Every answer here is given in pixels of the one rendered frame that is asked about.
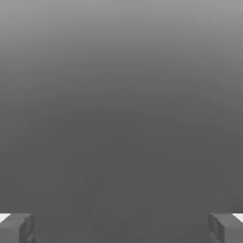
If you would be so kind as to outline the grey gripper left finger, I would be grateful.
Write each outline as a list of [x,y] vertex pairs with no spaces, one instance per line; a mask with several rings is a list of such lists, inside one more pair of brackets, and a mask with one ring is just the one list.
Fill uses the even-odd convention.
[[0,213],[0,243],[36,243],[35,215]]

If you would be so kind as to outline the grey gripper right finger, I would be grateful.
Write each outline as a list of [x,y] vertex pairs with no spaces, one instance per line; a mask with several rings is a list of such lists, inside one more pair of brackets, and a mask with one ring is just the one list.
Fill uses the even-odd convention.
[[243,213],[209,214],[211,243],[243,243]]

